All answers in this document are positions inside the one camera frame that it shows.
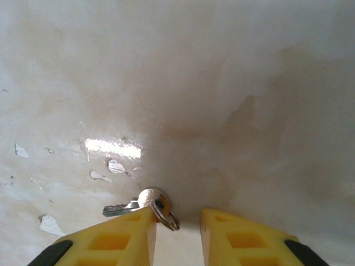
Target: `painted surface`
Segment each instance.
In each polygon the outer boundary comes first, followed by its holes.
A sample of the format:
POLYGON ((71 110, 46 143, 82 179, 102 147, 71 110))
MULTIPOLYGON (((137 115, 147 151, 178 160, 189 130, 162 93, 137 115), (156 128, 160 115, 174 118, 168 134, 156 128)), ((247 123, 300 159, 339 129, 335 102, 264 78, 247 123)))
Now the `painted surface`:
POLYGON ((72 233, 147 186, 183 227, 156 265, 203 264, 204 206, 355 264, 351 1, 0 5, 1 265, 57 239, 38 217, 72 233))

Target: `yellow plastic object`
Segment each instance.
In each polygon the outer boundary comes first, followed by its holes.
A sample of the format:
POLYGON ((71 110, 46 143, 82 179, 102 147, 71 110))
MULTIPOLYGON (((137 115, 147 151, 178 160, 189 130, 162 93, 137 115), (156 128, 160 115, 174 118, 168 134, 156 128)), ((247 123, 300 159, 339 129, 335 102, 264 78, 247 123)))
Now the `yellow plastic object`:
POLYGON ((73 245, 55 266, 150 266, 155 238, 156 216, 143 208, 59 239, 73 245))
POLYGON ((284 243, 297 237, 224 211, 202 210, 201 238, 206 266, 303 266, 284 243))

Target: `paint chip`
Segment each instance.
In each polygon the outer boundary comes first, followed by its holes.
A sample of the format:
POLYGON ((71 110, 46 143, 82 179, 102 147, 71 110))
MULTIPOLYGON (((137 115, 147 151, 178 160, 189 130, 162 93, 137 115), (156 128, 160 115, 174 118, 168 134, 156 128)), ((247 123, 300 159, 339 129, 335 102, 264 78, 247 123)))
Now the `paint chip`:
POLYGON ((95 172, 95 171, 93 171, 93 170, 90 171, 90 177, 91 177, 93 180, 101 179, 101 180, 106 181, 106 182, 110 182, 110 183, 112 182, 112 180, 109 179, 108 177, 105 177, 105 176, 103 176, 103 175, 100 175, 99 173, 97 173, 97 172, 95 172))
POLYGON ((38 219, 40 220, 39 230, 44 232, 55 234, 56 236, 64 237, 65 234, 59 228, 57 221, 50 215, 44 214, 39 216, 38 219))
POLYGON ((28 158, 28 153, 27 153, 27 151, 26 151, 23 147, 21 147, 20 145, 18 145, 17 143, 15 143, 15 154, 16 154, 17 156, 20 156, 20 157, 25 158, 25 159, 28 158))
POLYGON ((111 173, 127 173, 126 168, 115 159, 110 158, 107 161, 106 166, 111 173))
POLYGON ((53 151, 52 149, 50 148, 45 148, 46 151, 48 151, 50 154, 55 154, 55 151, 53 151))

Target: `key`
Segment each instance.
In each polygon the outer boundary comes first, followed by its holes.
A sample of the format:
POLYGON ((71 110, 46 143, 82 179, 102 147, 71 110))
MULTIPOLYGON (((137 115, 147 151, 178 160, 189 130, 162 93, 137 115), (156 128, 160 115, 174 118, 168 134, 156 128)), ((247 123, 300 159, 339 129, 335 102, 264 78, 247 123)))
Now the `key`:
POLYGON ((153 201, 163 216, 168 217, 171 210, 170 200, 162 190, 155 187, 146 188, 139 194, 138 198, 133 198, 128 204, 105 206, 102 214, 106 217, 121 216, 151 206, 153 201))

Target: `key ring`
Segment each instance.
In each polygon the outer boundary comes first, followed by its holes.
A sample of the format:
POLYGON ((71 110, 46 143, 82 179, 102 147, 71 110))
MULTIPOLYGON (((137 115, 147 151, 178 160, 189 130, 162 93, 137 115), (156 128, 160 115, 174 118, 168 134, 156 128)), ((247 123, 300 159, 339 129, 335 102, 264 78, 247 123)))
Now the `key ring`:
POLYGON ((152 208, 155 215, 158 217, 159 221, 168 229, 172 231, 180 230, 180 220, 177 216, 174 215, 172 211, 169 212, 169 218, 171 222, 169 222, 166 217, 162 214, 161 210, 156 204, 156 201, 152 201, 150 207, 152 208))

